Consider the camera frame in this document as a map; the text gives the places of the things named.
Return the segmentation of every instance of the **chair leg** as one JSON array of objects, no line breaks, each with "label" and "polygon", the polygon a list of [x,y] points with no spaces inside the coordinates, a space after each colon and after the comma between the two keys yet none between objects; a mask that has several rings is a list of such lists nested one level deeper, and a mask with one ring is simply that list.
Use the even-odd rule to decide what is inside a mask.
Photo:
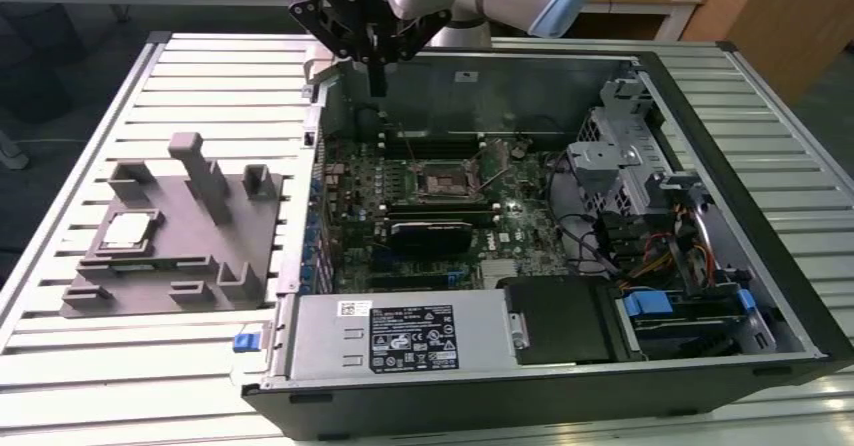
[{"label": "chair leg", "polygon": [[29,158],[21,148],[3,134],[3,131],[0,131],[0,163],[9,169],[24,169],[29,163]]},{"label": "chair leg", "polygon": [[112,11],[112,15],[116,17],[116,22],[127,23],[131,20],[131,6],[111,4],[109,10]]}]

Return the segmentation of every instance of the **gray plastic block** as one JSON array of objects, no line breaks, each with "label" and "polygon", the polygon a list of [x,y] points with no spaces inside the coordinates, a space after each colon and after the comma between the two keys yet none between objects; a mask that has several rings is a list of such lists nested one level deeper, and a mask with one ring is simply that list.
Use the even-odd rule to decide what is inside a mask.
[{"label": "gray plastic block", "polygon": [[260,294],[264,290],[263,284],[249,263],[243,263],[240,274],[235,276],[227,264],[219,265],[219,274],[216,275],[216,286],[225,293],[225,297],[233,301],[251,298]]},{"label": "gray plastic block", "polygon": [[[173,143],[181,146],[176,149],[181,156],[197,152],[200,140],[184,137]],[[192,154],[183,157],[193,163]],[[264,166],[223,176],[216,163],[199,158],[207,178],[201,186],[192,179],[197,164],[191,166],[196,170],[189,181],[185,176],[147,177],[141,163],[141,167],[124,163],[116,167],[112,179],[128,181],[119,189],[131,193],[117,195],[109,204],[63,297],[64,317],[225,311],[261,304],[281,176]],[[227,223],[211,220],[203,190],[220,191],[216,200],[227,211]],[[129,230],[119,228],[124,223]],[[108,236],[111,225],[117,230]]]},{"label": "gray plastic block", "polygon": [[229,191],[219,165],[201,156],[203,142],[199,133],[175,133],[169,141],[169,156],[184,163],[192,192],[201,199],[213,223],[221,225],[231,222],[224,201]]},{"label": "gray plastic block", "polygon": [[177,304],[197,305],[213,301],[213,293],[204,281],[175,281],[169,297]]},{"label": "gray plastic block", "polygon": [[116,192],[116,196],[121,198],[121,201],[147,201],[144,184],[151,184],[155,181],[155,177],[148,171],[148,166],[141,161],[121,161],[116,165],[107,184]]}]

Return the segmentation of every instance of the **motherboard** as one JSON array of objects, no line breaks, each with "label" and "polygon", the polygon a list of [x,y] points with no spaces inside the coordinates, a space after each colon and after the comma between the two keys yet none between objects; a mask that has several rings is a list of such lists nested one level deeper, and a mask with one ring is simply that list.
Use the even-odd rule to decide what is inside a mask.
[{"label": "motherboard", "polygon": [[379,139],[327,142],[336,292],[488,289],[567,273],[543,194],[556,151],[524,137]]}]

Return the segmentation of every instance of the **vertical post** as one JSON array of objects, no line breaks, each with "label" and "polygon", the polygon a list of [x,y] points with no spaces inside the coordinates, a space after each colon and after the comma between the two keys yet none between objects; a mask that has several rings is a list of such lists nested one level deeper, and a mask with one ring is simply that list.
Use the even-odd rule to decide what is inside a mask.
[{"label": "vertical post", "polygon": [[231,222],[224,199],[228,196],[228,184],[216,162],[208,163],[201,156],[203,142],[199,133],[175,133],[168,150],[169,156],[184,164],[192,191],[204,203],[213,224],[219,226]]}]

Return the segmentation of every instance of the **barcode sticker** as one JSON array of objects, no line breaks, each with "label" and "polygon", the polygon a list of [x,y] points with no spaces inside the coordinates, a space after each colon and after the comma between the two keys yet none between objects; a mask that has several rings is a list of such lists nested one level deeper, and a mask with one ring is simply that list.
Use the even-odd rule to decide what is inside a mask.
[{"label": "barcode sticker", "polygon": [[374,301],[339,301],[339,316],[368,316],[371,314],[371,306]]}]

